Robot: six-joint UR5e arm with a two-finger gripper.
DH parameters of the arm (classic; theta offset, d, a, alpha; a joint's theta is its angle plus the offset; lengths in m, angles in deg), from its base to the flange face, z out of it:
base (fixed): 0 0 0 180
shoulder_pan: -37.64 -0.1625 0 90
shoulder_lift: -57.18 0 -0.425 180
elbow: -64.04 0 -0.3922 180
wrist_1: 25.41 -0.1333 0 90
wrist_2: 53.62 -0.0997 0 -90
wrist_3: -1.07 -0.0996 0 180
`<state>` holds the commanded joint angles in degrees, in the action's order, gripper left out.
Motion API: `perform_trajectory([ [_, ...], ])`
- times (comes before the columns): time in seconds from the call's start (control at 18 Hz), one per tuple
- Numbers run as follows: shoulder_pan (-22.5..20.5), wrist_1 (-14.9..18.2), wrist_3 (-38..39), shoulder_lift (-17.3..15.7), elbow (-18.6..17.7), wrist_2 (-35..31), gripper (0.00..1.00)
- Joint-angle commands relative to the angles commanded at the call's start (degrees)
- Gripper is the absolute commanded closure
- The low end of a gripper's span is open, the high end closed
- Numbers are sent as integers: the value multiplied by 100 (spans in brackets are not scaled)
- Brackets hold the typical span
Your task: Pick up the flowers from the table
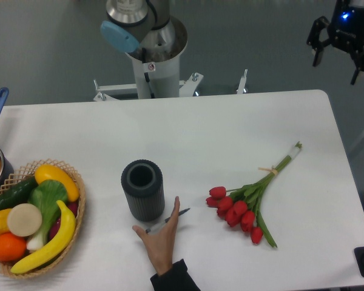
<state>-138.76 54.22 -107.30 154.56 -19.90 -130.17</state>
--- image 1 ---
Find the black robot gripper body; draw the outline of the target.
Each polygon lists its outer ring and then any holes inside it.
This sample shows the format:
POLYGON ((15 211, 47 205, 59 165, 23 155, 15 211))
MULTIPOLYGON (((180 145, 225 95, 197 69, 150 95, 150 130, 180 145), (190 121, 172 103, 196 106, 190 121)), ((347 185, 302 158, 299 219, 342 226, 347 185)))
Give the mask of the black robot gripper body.
POLYGON ((334 46, 348 52, 347 44, 354 50, 364 47, 364 1, 336 1, 328 35, 334 46))

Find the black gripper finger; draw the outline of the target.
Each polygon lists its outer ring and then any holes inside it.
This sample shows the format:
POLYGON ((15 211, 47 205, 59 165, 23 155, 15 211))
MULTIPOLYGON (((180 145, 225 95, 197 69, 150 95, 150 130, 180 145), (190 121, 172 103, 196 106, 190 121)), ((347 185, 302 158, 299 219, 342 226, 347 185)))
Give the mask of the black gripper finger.
POLYGON ((351 44, 349 45, 349 54, 351 59, 354 61, 355 71, 351 78, 351 85, 356 83, 357 77, 360 72, 364 72, 364 47, 355 49, 351 44))
POLYGON ((311 27, 308 38, 306 40, 307 45, 310 45, 314 52, 314 59, 312 66, 316 67, 321 63, 324 48, 331 44, 331 40, 328 38, 324 41, 320 40, 320 34, 324 29, 327 29, 330 22, 325 16, 317 18, 311 27))

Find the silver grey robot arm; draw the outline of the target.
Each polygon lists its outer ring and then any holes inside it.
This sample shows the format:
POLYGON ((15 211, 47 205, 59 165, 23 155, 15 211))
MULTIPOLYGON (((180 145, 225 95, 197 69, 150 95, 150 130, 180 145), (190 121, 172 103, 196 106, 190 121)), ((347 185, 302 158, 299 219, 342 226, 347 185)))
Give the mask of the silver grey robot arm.
MULTIPOLYGON (((186 28, 170 15, 169 1, 107 1, 106 13, 100 28, 104 39, 140 63, 168 61, 186 48, 186 28)), ((364 72, 364 1, 337 1, 331 19, 313 22, 306 43, 315 53, 313 66, 329 45, 349 54, 355 84, 364 72)))

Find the black sleeved forearm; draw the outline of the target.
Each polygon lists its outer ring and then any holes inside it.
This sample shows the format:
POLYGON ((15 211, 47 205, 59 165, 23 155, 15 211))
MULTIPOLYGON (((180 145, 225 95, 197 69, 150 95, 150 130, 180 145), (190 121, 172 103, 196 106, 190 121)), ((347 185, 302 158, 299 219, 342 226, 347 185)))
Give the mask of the black sleeved forearm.
POLYGON ((150 278, 154 291, 200 291, 188 273, 184 259, 173 263, 172 268, 163 275, 150 278))

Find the bare human hand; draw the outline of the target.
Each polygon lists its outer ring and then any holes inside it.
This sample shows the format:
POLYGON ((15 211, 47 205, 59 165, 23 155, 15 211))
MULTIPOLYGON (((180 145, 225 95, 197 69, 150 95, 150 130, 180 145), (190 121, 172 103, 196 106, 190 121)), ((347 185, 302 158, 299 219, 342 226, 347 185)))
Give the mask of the bare human hand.
POLYGON ((180 199, 176 196, 170 219, 159 232, 151 235, 140 226, 134 225, 132 227, 142 240, 157 275, 163 275, 172 268, 179 211, 180 199))

